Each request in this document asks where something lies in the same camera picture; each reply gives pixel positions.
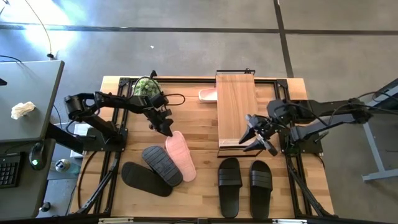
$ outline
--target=keyboard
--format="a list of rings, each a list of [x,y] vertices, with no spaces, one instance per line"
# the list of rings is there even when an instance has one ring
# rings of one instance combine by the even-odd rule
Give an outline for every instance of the keyboard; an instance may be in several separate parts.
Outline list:
[[[0,189],[18,186],[21,152],[0,154]]]

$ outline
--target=wooden table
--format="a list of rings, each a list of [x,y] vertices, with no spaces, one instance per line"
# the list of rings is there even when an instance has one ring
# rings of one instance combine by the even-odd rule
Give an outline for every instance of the wooden table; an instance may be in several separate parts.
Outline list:
[[[104,77],[101,91],[116,94],[119,78]],[[178,78],[208,78],[208,77],[178,77]],[[289,93],[292,100],[307,99],[304,81],[301,78],[288,78]],[[127,186],[118,174],[112,217],[222,217],[218,198],[217,170],[223,159],[216,157],[218,151],[218,127],[216,103],[200,103],[198,92],[204,88],[214,87],[213,83],[161,83],[166,94],[181,93],[186,102],[182,106],[171,107],[174,124],[172,130],[183,133],[191,150],[193,163],[197,169],[197,177],[192,182],[182,182],[174,188],[169,197],[158,197]],[[256,84],[256,96],[259,114],[267,115],[266,106],[275,98],[273,86]],[[170,103],[181,102],[178,96],[170,96]],[[111,120],[112,108],[102,108],[100,116]],[[122,153],[120,168],[127,161],[133,161],[143,166],[142,150],[151,145],[164,147],[165,136],[151,131],[148,121],[142,114],[129,113],[127,128],[129,136],[126,150]],[[271,139],[275,147],[279,147],[277,136]],[[97,188],[104,153],[97,153],[88,164],[81,185],[81,201],[84,203]],[[330,213],[333,213],[328,184],[324,168],[319,160],[311,154],[303,154],[303,164],[308,188],[317,200]],[[289,180],[285,157],[279,154],[272,157],[267,151],[256,159],[265,161],[272,170],[273,188],[271,194],[270,218],[293,218],[293,206],[290,196]],[[240,190],[238,218],[251,218],[249,209],[249,167],[253,157],[239,158],[243,187]],[[104,190],[101,211],[104,208],[108,187]],[[298,190],[300,208],[304,211],[303,197]],[[77,211],[77,194],[74,194],[71,212]]]

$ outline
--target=green plush toy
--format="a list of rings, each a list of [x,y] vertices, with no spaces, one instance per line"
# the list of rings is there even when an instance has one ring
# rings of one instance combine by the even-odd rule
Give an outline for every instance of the green plush toy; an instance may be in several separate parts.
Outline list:
[[[138,83],[132,86],[132,89],[134,90],[134,96],[147,95],[149,98],[151,98],[160,93],[160,85],[156,80],[149,78],[142,78],[138,81]]]

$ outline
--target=slide sandal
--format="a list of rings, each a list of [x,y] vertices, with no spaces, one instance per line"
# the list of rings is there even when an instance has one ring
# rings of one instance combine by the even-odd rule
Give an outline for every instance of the slide sandal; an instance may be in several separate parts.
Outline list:
[[[167,197],[173,191],[173,188],[157,174],[133,162],[123,164],[121,176],[123,182],[128,186],[154,195]]]
[[[182,182],[182,174],[160,146],[150,146],[142,152],[142,158],[167,184],[172,187]]]
[[[225,218],[235,218],[239,212],[239,189],[242,177],[237,158],[225,159],[218,168],[218,196],[221,214]]]
[[[265,162],[254,161],[249,175],[251,216],[256,219],[266,219],[272,192],[271,170]]]
[[[167,137],[165,144],[167,153],[180,169],[184,181],[193,181],[197,176],[197,171],[193,165],[187,142],[182,133],[174,131],[173,137]]]
[[[217,88],[200,90],[199,100],[204,103],[217,103]]]

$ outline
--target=gray desk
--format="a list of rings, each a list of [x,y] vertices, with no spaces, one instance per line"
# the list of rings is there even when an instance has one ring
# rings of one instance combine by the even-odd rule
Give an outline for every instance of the gray desk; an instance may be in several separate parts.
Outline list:
[[[63,61],[0,63],[0,142],[43,139],[63,71]],[[11,108],[31,101],[35,110],[18,120]]]
[[[18,187],[0,189],[0,220],[35,218],[39,214],[39,208],[47,188],[47,176],[55,148],[55,140],[46,139],[44,141],[47,163],[42,170],[33,170],[29,164],[28,155],[34,143],[31,142],[8,151],[24,152],[25,155],[21,160],[22,169]],[[0,145],[0,153],[4,153],[11,146],[21,144],[24,144],[24,142],[3,143]]]

